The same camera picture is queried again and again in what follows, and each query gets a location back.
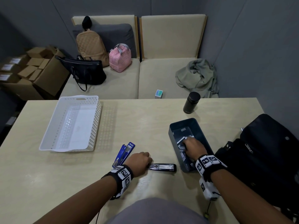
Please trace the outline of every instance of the black water bottle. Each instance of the black water bottle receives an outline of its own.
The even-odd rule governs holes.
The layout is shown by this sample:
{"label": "black water bottle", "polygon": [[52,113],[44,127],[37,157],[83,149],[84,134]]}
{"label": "black water bottle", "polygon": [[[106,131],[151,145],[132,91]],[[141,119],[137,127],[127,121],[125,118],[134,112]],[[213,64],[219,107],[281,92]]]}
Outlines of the black water bottle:
{"label": "black water bottle", "polygon": [[191,114],[199,100],[200,94],[198,92],[191,92],[186,100],[183,111],[187,114]]}

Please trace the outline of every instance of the white plastic basket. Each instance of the white plastic basket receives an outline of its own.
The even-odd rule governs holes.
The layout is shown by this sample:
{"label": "white plastic basket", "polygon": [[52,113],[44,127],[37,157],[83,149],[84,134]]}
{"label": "white plastic basket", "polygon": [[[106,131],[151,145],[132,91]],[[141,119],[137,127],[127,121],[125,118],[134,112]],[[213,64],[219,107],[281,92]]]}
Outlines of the white plastic basket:
{"label": "white plastic basket", "polygon": [[98,96],[60,97],[39,150],[93,151],[102,105]]}

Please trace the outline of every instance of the hand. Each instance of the hand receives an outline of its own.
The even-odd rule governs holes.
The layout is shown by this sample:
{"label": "hand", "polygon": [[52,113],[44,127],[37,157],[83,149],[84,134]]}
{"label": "hand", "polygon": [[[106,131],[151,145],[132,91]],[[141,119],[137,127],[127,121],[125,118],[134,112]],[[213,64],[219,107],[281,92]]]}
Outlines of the hand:
{"label": "hand", "polygon": [[204,145],[193,137],[187,137],[183,140],[186,146],[186,154],[190,158],[197,160],[202,155],[207,155]]}
{"label": "hand", "polygon": [[152,163],[152,158],[149,156],[148,152],[134,153],[125,161],[124,164],[132,170],[134,178],[143,175],[147,165]]}

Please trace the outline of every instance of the table surface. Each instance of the table surface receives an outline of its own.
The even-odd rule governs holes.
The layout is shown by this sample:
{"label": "table surface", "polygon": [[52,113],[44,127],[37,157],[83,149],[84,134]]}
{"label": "table surface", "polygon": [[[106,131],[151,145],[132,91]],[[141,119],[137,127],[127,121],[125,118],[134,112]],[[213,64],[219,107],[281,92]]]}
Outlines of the table surface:
{"label": "table surface", "polygon": [[[183,173],[168,136],[169,125],[195,118],[212,150],[240,135],[263,110],[256,98],[201,99],[192,114],[185,99],[102,100],[95,150],[82,153],[39,151],[57,101],[28,101],[0,147],[1,223],[32,223],[110,171],[122,144],[133,153],[148,151],[155,163],[175,163],[175,174],[148,171],[133,179],[124,195],[100,212],[105,222],[137,200],[160,197],[203,214],[208,206],[199,173]],[[220,198],[212,202],[211,223],[238,223]]]}

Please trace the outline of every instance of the forearm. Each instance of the forearm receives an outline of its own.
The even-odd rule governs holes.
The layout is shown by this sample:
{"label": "forearm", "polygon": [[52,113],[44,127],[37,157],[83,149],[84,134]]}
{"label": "forearm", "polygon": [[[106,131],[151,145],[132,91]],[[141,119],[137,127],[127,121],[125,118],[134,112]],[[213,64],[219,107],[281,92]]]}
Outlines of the forearm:
{"label": "forearm", "polygon": [[65,200],[35,223],[89,223],[116,191],[116,181],[107,176]]}
{"label": "forearm", "polygon": [[293,223],[227,170],[215,171],[211,180],[240,223]]}

